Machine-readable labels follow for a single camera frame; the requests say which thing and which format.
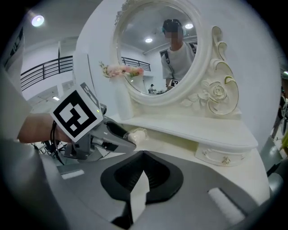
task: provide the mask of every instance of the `white tabletop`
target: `white tabletop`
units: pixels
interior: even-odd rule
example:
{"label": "white tabletop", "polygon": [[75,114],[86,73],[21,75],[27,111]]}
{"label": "white tabletop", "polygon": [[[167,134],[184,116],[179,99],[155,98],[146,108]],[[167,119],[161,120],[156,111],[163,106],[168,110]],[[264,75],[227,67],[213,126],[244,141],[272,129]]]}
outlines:
{"label": "white tabletop", "polygon": [[[149,139],[138,144],[136,150],[160,152],[207,165],[245,190],[259,205],[270,197],[268,178],[257,149],[253,149],[241,165],[224,167],[197,159],[196,142],[153,130],[148,130],[148,135]],[[109,153],[104,159],[121,154],[123,153]]]}

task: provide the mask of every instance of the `mirror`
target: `mirror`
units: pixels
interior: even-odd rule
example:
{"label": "mirror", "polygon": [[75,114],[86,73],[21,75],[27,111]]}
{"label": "mirror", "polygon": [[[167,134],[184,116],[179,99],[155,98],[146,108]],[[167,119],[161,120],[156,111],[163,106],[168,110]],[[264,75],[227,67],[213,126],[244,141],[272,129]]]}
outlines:
{"label": "mirror", "polygon": [[195,58],[197,35],[191,19],[180,9],[153,3],[127,21],[120,35],[119,63],[144,70],[126,76],[127,81],[144,94],[169,91],[185,77]]}

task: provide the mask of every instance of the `vase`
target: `vase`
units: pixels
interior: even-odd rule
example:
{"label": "vase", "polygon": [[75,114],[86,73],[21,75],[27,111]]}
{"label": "vase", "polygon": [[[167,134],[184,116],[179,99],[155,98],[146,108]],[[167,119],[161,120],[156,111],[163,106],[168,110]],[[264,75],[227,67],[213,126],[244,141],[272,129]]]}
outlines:
{"label": "vase", "polygon": [[143,81],[143,75],[132,77],[131,80],[133,81],[131,83],[134,86],[134,88],[136,88],[142,93],[147,93],[145,85],[144,85],[144,81]]}
{"label": "vase", "polygon": [[124,76],[110,78],[114,89],[115,103],[121,120],[127,120],[134,116],[131,98],[125,86]]}

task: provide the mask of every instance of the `recessed light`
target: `recessed light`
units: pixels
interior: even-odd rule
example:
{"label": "recessed light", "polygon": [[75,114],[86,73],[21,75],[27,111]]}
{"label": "recessed light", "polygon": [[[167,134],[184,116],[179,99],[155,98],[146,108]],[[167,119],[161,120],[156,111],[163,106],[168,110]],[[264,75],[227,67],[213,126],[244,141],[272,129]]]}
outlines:
{"label": "recessed light", "polygon": [[34,17],[31,21],[31,24],[34,27],[39,27],[43,24],[44,22],[44,17],[42,15],[37,15],[36,17]]}
{"label": "recessed light", "polygon": [[147,42],[147,43],[150,43],[150,42],[152,42],[152,41],[153,41],[152,38],[147,38],[147,39],[145,40],[145,42]]}
{"label": "recessed light", "polygon": [[190,24],[187,24],[187,25],[185,26],[185,28],[186,28],[186,29],[192,29],[192,28],[193,28],[193,24],[191,24],[191,23],[190,23]]}

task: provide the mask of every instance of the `white mirror frame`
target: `white mirror frame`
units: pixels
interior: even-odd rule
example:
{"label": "white mirror frame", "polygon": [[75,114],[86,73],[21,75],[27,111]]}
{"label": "white mirror frame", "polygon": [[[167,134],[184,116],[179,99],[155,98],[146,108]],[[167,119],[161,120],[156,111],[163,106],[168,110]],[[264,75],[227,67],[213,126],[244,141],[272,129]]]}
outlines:
{"label": "white mirror frame", "polygon": [[[127,2],[123,4],[122,11],[118,12],[116,18],[116,26],[114,27],[111,44],[111,60],[113,65],[119,65],[118,57],[121,57],[119,35],[123,33],[129,19],[134,16],[136,12],[143,9],[145,4],[153,2],[155,3],[154,0],[127,0]],[[174,87],[168,92],[160,95],[147,95],[136,90],[128,81],[126,82],[131,97],[140,104],[149,106],[163,106],[184,99],[202,79],[212,55],[211,30],[208,29],[205,22],[201,19],[199,12],[190,2],[186,0],[160,0],[157,2],[162,2],[167,6],[180,9],[190,17],[196,28],[198,45],[195,59],[186,76],[177,87]]]}

